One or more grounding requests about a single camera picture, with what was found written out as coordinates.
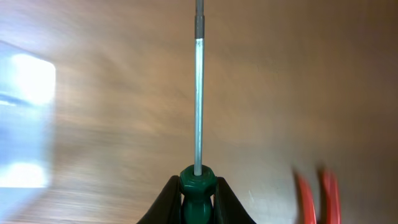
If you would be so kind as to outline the green handled screwdriver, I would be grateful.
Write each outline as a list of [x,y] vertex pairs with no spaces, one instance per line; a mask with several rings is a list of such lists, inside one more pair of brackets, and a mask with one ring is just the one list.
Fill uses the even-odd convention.
[[195,1],[195,148],[194,163],[180,173],[184,200],[182,218],[185,223],[210,223],[213,219],[211,197],[216,176],[203,165],[203,87],[205,76],[204,0]]

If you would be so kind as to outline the clear plastic container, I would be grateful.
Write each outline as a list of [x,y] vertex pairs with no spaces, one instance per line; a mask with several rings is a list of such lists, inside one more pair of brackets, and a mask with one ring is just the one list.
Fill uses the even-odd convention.
[[1,221],[52,184],[57,69],[1,42]]

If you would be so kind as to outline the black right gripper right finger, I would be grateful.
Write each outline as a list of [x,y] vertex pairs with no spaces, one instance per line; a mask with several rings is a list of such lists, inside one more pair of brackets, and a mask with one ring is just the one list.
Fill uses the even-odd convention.
[[217,178],[214,194],[215,224],[255,224],[223,177]]

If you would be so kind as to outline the red handled pliers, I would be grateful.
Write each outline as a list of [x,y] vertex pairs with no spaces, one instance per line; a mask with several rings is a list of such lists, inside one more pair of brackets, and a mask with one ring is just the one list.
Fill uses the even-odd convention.
[[298,200],[298,222],[301,224],[342,224],[341,199],[336,175],[326,167],[316,172],[317,189],[297,170],[294,182]]

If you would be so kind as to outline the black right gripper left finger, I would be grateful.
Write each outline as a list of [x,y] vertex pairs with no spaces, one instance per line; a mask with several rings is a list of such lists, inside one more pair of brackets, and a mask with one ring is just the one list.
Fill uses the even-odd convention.
[[181,204],[180,177],[173,175],[137,224],[181,224]]

